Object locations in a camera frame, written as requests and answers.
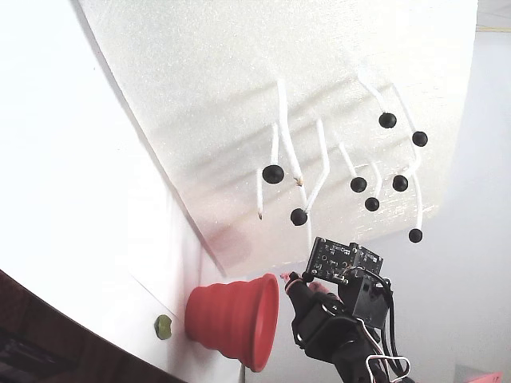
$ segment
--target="white wire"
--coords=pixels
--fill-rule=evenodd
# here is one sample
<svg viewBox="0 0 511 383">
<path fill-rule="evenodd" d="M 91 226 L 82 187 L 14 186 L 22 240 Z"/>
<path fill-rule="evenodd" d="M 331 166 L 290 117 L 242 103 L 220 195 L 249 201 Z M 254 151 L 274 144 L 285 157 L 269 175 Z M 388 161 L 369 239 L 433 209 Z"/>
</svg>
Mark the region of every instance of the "white wire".
<svg viewBox="0 0 511 383">
<path fill-rule="evenodd" d="M 380 173 L 378 166 L 376 166 L 376 163 L 371 159 L 370 160 L 370 166 L 373 168 L 374 175 L 376 176 L 376 186 L 374 187 L 374 197 L 378 198 L 380 196 L 380 192 L 382 191 L 382 174 Z"/>
<path fill-rule="evenodd" d="M 369 81 L 362 75 L 360 70 L 357 73 L 357 78 L 358 78 L 358 82 L 360 82 L 360 84 L 362 84 L 362 86 L 364 88 L 366 88 L 367 92 L 372 94 L 374 96 L 374 98 L 378 101 L 378 105 L 379 105 L 380 109 L 382 110 L 382 113 L 387 113 L 387 111 L 389 109 L 386 107 L 386 102 L 385 102 L 385 99 L 383 98 L 382 94 L 378 90 L 376 90 L 376 88 L 374 86 L 372 86 L 369 83 Z"/>
<path fill-rule="evenodd" d="M 328 160 L 328 151 L 327 151 L 327 142 L 325 141 L 325 129 L 323 127 L 323 122 L 321 119 L 316 121 L 316 130 L 318 131 L 318 139 L 319 139 L 319 149 L 321 150 L 321 160 L 323 162 L 323 170 L 321 171 L 321 175 L 319 176 L 314 188 L 312 189 L 311 194 L 307 200 L 307 205 L 305 207 L 305 212 L 309 214 L 312 209 L 312 205 L 316 200 L 321 187 L 327 180 L 328 174 L 330 173 L 330 161 Z"/>
<path fill-rule="evenodd" d="M 348 169 L 350 170 L 351 177 L 356 178 L 357 171 L 355 170 L 355 166 L 353 166 L 353 162 L 351 162 L 350 155 L 348 154 L 346 148 L 344 147 L 343 142 L 339 141 L 338 148 L 341 151 L 341 154 L 343 155 L 343 159 L 346 162 L 346 165 L 348 165 Z"/>
<path fill-rule="evenodd" d="M 293 141 L 291 140 L 291 134 L 289 133 L 289 125 L 287 124 L 287 94 L 284 80 L 277 81 L 277 88 L 279 90 L 280 136 L 282 137 L 282 142 L 286 149 L 287 158 L 289 159 L 289 163 L 291 165 L 291 172 L 293 174 L 293 178 L 296 180 L 296 184 L 298 186 L 302 186 L 303 185 L 302 169 L 300 169 L 298 158 L 296 158 L 295 148 L 293 147 Z"/>
<path fill-rule="evenodd" d="M 370 366 L 369 366 L 369 361 L 371 359 L 383 359 L 386 361 L 405 361 L 406 362 L 406 364 L 408 365 L 408 372 L 403 374 L 400 377 L 396 377 L 393 381 L 390 381 L 390 383 L 396 383 L 398 381 L 401 381 L 404 377 L 407 377 L 408 374 L 410 373 L 410 371 L 412 370 L 412 365 L 410 363 L 410 360 L 407 357 L 389 357 L 387 355 L 369 355 L 366 358 L 366 368 L 367 368 L 367 372 L 369 373 L 370 381 L 373 381 L 373 382 L 376 382 L 376 380 L 374 379 L 373 372 L 371 371 Z"/>
<path fill-rule="evenodd" d="M 404 98 L 402 97 L 401 92 L 399 91 L 399 87 L 393 82 L 392 88 L 394 89 L 396 96 L 399 99 L 399 102 L 401 103 L 402 109 L 405 112 L 406 119 L 408 120 L 408 125 L 410 127 L 411 134 L 408 136 L 408 139 L 410 140 L 410 144 L 412 145 L 412 150 L 414 151 L 414 157 L 415 161 L 408 166 L 408 168 L 402 173 L 405 177 L 411 176 L 414 174 L 419 166 L 421 166 L 422 158 L 421 153 L 419 152 L 417 146 L 412 141 L 412 136 L 415 132 L 417 132 L 417 128 L 414 121 L 414 116 L 412 115 L 412 112 L 408 108 L 408 104 L 405 102 Z"/>
<path fill-rule="evenodd" d="M 369 342 L 371 342 L 374 347 L 376 347 L 376 349 L 378 350 L 378 352 L 380 353 L 380 355 L 384 355 L 383 353 L 383 350 L 382 348 L 380 347 L 380 345 L 376 342 L 376 340 L 369 334 L 369 330 L 367 329 L 366 327 L 366 323 L 360 319 L 360 318 L 357 318 L 357 321 L 359 321 L 361 324 L 362 324 L 362 329 L 364 330 L 364 333 L 366 333 L 366 337 L 367 339 L 369 340 Z"/>
<path fill-rule="evenodd" d="M 300 188 L 300 197 L 302 197 L 302 204 L 305 206 L 307 204 L 307 193 L 305 192 L 305 185 Z M 312 218 L 311 213 L 307 214 L 307 257 L 312 251 Z"/>
<path fill-rule="evenodd" d="M 421 185 L 418 182 L 417 174 L 415 174 L 415 173 L 412 174 L 412 180 L 414 180 L 415 195 L 417 198 L 417 225 L 416 225 L 416 228 L 421 230 L 422 229 L 422 216 L 423 216 Z"/>
<path fill-rule="evenodd" d="M 257 215 L 259 219 L 263 219 L 263 171 L 261 169 L 255 171 L 255 178 L 257 183 Z"/>
<path fill-rule="evenodd" d="M 401 103 L 402 109 L 405 111 L 405 116 L 406 116 L 406 119 L 408 120 L 408 123 L 410 124 L 412 133 L 417 132 L 417 129 L 415 128 L 414 117 L 412 116 L 412 113 L 411 113 L 410 109 L 408 108 L 408 104 L 403 99 L 402 94 L 399 91 L 399 87 L 396 85 L 395 82 L 392 83 L 392 88 L 394 89 L 396 96 L 398 96 L 398 99 L 399 99 L 399 102 Z"/>
<path fill-rule="evenodd" d="M 274 122 L 271 125 L 273 129 L 273 137 L 271 138 L 271 157 L 270 164 L 279 164 L 279 126 Z"/>
</svg>

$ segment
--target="pink object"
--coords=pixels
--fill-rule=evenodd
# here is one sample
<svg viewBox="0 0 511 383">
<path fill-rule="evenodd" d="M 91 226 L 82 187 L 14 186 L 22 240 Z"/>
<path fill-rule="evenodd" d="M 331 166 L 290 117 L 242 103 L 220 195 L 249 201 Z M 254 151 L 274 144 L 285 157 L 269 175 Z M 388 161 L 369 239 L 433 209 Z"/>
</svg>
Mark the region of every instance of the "pink object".
<svg viewBox="0 0 511 383">
<path fill-rule="evenodd" d="M 468 383 L 502 383 L 502 373 L 491 373 Z"/>
<path fill-rule="evenodd" d="M 265 274 L 250 282 L 197 287 L 188 299 L 184 327 L 193 341 L 258 373 L 270 357 L 278 313 L 279 286 L 273 274 Z"/>
<path fill-rule="evenodd" d="M 282 278 L 284 280 L 284 283 L 288 283 L 290 281 L 289 274 L 290 273 L 282 273 L 280 275 L 280 278 Z"/>
</svg>

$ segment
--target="black round knob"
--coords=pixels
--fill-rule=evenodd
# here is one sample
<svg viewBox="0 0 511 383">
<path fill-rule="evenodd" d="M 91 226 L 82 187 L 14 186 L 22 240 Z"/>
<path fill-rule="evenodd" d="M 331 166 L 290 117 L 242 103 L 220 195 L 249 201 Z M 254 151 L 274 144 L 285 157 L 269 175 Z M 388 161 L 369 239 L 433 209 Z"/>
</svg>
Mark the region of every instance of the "black round knob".
<svg viewBox="0 0 511 383">
<path fill-rule="evenodd" d="M 365 205 L 368 211 L 377 211 L 378 208 L 380 207 L 380 201 L 378 201 L 377 198 L 370 197 L 366 199 Z"/>
<path fill-rule="evenodd" d="M 378 122 L 380 123 L 382 128 L 388 129 L 396 126 L 398 120 L 396 119 L 396 116 L 392 113 L 383 113 L 378 119 Z"/>
<path fill-rule="evenodd" d="M 392 181 L 392 187 L 397 192 L 404 192 L 408 188 L 408 180 L 405 176 L 401 176 L 398 174 L 394 177 L 394 180 Z"/>
<path fill-rule="evenodd" d="M 269 184 L 278 184 L 284 178 L 284 170 L 279 165 L 268 165 L 263 169 L 263 180 Z"/>
<path fill-rule="evenodd" d="M 408 238 L 413 243 L 419 243 L 422 241 L 422 231 L 420 229 L 412 229 L 408 233 Z"/>
<path fill-rule="evenodd" d="M 367 182 L 362 177 L 356 177 L 351 180 L 350 186 L 355 193 L 362 193 L 367 188 Z"/>
<path fill-rule="evenodd" d="M 422 148 L 428 143 L 428 136 L 424 132 L 415 132 L 412 136 L 412 141 L 414 144 Z"/>
<path fill-rule="evenodd" d="M 311 283 L 312 281 L 314 281 L 314 275 L 312 275 L 311 273 L 307 273 L 306 271 L 304 271 L 302 273 L 302 280 L 305 282 L 305 283 Z"/>
<path fill-rule="evenodd" d="M 307 213 L 297 208 L 291 212 L 291 221 L 295 226 L 302 226 L 307 221 Z"/>
</svg>

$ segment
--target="green button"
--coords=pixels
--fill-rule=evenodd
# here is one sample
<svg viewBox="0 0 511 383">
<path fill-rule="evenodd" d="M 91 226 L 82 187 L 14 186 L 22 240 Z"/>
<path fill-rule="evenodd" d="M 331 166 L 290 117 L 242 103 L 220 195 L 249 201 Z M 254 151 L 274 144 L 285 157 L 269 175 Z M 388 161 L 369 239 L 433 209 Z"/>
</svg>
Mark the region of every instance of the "green button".
<svg viewBox="0 0 511 383">
<path fill-rule="evenodd" d="M 156 319 L 156 322 L 154 322 L 154 330 L 156 331 L 156 336 L 162 341 L 169 339 L 172 336 L 172 331 L 170 330 L 171 324 L 172 319 L 167 315 L 160 315 Z"/>
</svg>

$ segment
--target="white wall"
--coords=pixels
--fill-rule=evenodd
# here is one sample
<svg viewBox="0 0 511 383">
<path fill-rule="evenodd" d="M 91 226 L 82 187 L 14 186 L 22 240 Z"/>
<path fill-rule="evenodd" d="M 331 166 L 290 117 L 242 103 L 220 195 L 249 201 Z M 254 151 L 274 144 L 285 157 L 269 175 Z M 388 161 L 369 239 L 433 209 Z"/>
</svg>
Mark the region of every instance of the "white wall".
<svg viewBox="0 0 511 383">
<path fill-rule="evenodd" d="M 0 269 L 184 381 L 238 381 L 239 362 L 184 336 L 184 297 L 220 272 L 75 10 L 0 2 Z M 160 314 L 173 319 L 167 341 Z"/>
<path fill-rule="evenodd" d="M 395 291 L 398 350 L 422 383 L 461 381 L 464 366 L 502 370 L 504 381 L 511 381 L 511 34 L 478 34 L 474 49 L 440 213 L 425 222 L 418 245 L 406 232 L 363 244 L 385 259 L 382 274 L 392 278 Z M 302 271 L 304 265 L 290 268 Z M 340 381 L 333 365 L 311 360 L 295 346 L 294 314 L 284 293 L 279 315 L 267 368 L 248 381 Z"/>
</svg>

